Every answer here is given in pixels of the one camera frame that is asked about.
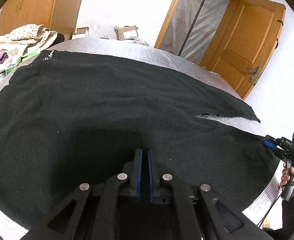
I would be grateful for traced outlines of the person's right hand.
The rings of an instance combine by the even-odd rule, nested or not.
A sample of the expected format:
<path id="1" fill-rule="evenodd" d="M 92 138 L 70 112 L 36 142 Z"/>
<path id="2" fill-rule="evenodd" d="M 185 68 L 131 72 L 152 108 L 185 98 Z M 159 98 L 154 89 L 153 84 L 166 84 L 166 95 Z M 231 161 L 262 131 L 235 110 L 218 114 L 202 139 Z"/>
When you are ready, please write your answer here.
<path id="1" fill-rule="evenodd" d="M 282 198 L 289 201 L 294 197 L 294 167 L 288 168 L 286 164 L 283 164 L 283 167 L 280 183 L 283 187 Z"/>

